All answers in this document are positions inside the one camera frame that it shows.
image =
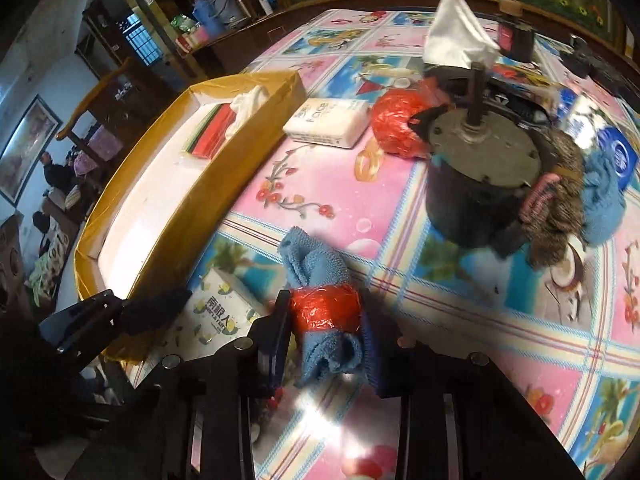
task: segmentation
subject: white cloth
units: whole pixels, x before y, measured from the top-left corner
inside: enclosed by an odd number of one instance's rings
[[[236,113],[236,120],[229,125],[225,132],[225,139],[229,140],[244,126],[257,109],[269,98],[269,92],[262,85],[254,86],[246,94],[238,94],[229,105]]]
[[[479,61],[491,68],[499,49],[465,0],[440,0],[422,59],[425,63],[462,68],[471,68],[473,61]]]

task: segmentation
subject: pink tablecloth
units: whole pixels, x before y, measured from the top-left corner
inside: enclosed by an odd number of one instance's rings
[[[298,70],[311,97],[373,103],[388,88],[421,77],[432,20],[430,12],[328,10],[248,69]],[[496,36],[495,22],[481,23]],[[538,38],[533,69],[590,94],[637,135],[637,118],[626,104],[567,73],[558,54],[563,48]],[[269,200],[261,190],[270,187],[274,168],[286,170],[279,196]],[[528,267],[523,251],[506,260],[490,250],[462,251],[432,229],[426,173],[423,160],[380,153],[370,129],[352,150],[286,139],[223,220],[190,286],[198,286],[210,266],[224,264],[260,300],[273,299],[285,283],[276,248],[298,225],[341,251],[354,279],[386,299],[406,332],[438,352],[490,355],[588,480],[602,478],[640,425],[640,326],[625,316],[640,299],[637,178],[625,195],[622,227],[588,254],[587,295],[579,318],[571,320],[572,298],[554,290],[548,271]],[[153,364],[131,370],[134,382]],[[303,390],[288,384],[255,444],[256,477],[339,480],[353,473],[352,459],[371,458],[381,478],[392,478],[398,416],[398,403],[375,398],[360,378],[337,377]]]

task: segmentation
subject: screw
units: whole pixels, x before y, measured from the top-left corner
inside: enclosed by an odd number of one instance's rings
[[[254,340],[250,337],[239,337],[234,341],[237,350],[248,350],[254,345]]]
[[[489,358],[482,352],[471,352],[469,359],[471,359],[471,362],[476,366],[487,366],[489,364]]]
[[[400,348],[413,348],[415,347],[415,339],[401,335],[398,338],[398,346]]]
[[[182,362],[182,359],[180,358],[179,355],[169,354],[169,355],[165,355],[164,358],[162,359],[162,366],[167,370],[170,370],[171,368],[177,367],[177,365],[179,365],[181,362]]]

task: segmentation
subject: blue cloth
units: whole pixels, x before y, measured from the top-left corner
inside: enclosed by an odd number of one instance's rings
[[[293,227],[278,247],[290,288],[349,283],[347,266],[322,240]],[[362,343],[355,334],[337,328],[302,336],[302,377],[299,386],[329,373],[352,373],[362,362]]]
[[[290,288],[349,283],[347,266],[322,240],[292,227],[278,246]]]
[[[591,152],[584,161],[582,190],[582,237],[587,245],[597,246],[609,240],[622,222],[625,207],[613,151]]]
[[[302,377],[305,384],[329,373],[351,374],[362,362],[362,343],[355,334],[330,328],[307,332],[302,339]]]

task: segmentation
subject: pink fabric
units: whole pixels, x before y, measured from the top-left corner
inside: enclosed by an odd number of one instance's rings
[[[111,160],[122,149],[122,142],[104,126],[100,126],[89,140],[89,147],[103,160]],[[80,153],[74,161],[74,171],[77,176],[83,176],[98,165],[85,152]]]
[[[520,209],[520,220],[527,224],[533,222],[533,219],[540,214],[542,206],[555,196],[548,187],[559,180],[560,175],[555,173],[546,173],[540,177]]]

